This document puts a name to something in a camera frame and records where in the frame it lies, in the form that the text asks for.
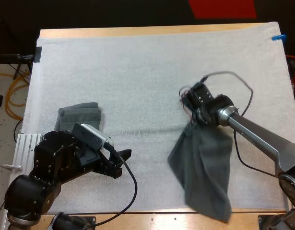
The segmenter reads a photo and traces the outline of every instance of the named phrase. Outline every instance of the blue clip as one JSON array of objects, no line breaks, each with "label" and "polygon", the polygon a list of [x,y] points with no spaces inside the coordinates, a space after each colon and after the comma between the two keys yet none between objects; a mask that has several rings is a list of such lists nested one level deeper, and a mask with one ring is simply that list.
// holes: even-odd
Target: blue clip
[{"label": "blue clip", "polygon": [[286,39],[287,39],[287,36],[284,35],[284,34],[282,34],[282,35],[277,35],[277,36],[272,37],[272,41],[282,40],[283,43],[286,42]]}]

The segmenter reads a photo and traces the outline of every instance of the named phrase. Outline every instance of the gray towel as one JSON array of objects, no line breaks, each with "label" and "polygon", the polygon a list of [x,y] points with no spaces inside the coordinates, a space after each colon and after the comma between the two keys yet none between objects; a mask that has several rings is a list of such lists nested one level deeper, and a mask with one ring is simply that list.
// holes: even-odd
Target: gray towel
[{"label": "gray towel", "polygon": [[56,131],[65,131],[73,127],[75,123],[85,123],[99,129],[101,110],[98,103],[82,103],[60,108],[55,125]]},{"label": "gray towel", "polygon": [[197,212],[227,222],[227,196],[232,140],[215,126],[188,124],[168,157],[185,190],[186,204]]}]

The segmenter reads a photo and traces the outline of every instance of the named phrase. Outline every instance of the red object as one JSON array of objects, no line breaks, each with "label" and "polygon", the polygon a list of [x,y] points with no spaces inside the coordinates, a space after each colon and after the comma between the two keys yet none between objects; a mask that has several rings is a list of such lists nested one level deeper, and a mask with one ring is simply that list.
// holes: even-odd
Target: red object
[{"label": "red object", "polygon": [[254,0],[189,0],[196,19],[256,19]]}]

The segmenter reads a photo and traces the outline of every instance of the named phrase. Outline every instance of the wooden table edge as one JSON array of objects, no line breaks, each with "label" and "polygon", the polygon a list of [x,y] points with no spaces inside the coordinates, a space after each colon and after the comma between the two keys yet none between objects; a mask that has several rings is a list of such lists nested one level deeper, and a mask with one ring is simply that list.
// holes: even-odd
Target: wooden table edge
[{"label": "wooden table edge", "polygon": [[235,23],[209,25],[178,26],[146,26],[146,27],[112,27],[112,28],[75,28],[75,29],[43,29],[41,38],[88,38],[136,35],[163,35],[193,32],[211,32],[223,30],[245,29],[264,23]]}]

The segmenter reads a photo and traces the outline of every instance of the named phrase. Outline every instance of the table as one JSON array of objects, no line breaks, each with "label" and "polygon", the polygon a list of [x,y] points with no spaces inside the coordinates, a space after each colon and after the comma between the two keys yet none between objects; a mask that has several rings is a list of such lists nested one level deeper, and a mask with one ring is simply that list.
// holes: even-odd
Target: table
[{"label": "table", "polygon": [[[130,35],[160,35],[208,32],[220,30],[234,30],[248,28],[259,23],[214,24],[214,25],[185,25],[185,26],[154,26],[154,27],[122,27],[122,28],[85,28],[85,29],[48,29],[41,30],[41,38],[83,38],[83,37],[110,37]],[[228,224],[208,218],[193,212],[190,208],[152,210],[149,212],[126,213],[117,219],[97,227],[100,230],[109,229],[142,229],[142,230],[190,230],[190,229],[258,229],[258,215],[276,215],[285,210],[270,209],[236,209]],[[97,214],[97,222],[101,222],[113,214]],[[43,215],[39,224],[33,230],[45,230],[53,216]]]}]

